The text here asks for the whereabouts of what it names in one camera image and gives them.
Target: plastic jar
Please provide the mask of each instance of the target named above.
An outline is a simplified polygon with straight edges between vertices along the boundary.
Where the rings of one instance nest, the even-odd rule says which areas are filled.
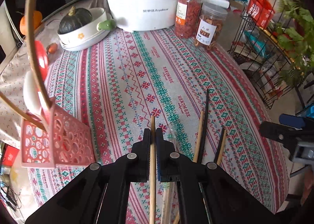
[[[202,6],[202,0],[178,0],[175,17],[175,35],[189,38],[193,35]]]
[[[195,31],[194,45],[205,51],[215,46],[228,12],[215,4],[203,2]]]

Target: white label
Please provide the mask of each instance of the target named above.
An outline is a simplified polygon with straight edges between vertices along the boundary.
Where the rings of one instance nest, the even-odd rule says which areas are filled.
[[[200,43],[209,46],[213,39],[216,28],[217,26],[208,24],[207,22],[201,19],[201,22],[197,30],[196,39]]]
[[[187,5],[178,2],[176,16],[181,18],[181,19],[185,19],[185,17],[186,17],[186,10],[187,10]]]

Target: red box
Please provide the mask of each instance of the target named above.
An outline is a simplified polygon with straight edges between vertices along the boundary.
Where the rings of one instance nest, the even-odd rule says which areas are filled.
[[[268,26],[269,21],[274,16],[273,10],[264,8],[257,0],[250,0],[247,13],[250,14],[256,24],[259,27],[263,27],[263,29]]]
[[[18,152],[19,149],[8,145],[4,153],[4,159],[2,164],[7,166],[13,166],[13,163],[15,161],[16,156],[18,155]]]

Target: jar label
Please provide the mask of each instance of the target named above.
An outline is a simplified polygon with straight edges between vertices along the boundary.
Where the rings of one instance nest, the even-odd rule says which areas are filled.
[[[209,46],[213,39],[216,28],[217,26],[208,24],[207,22],[201,19],[201,22],[197,30],[196,39],[200,43]]]
[[[185,24],[186,10],[187,10],[187,5],[178,2],[175,22],[177,22],[180,25]]]

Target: pumpkin stem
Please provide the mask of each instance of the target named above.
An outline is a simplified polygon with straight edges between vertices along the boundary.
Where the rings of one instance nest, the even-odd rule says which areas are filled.
[[[69,10],[69,16],[73,16],[75,14],[75,7],[72,6],[71,9]]]

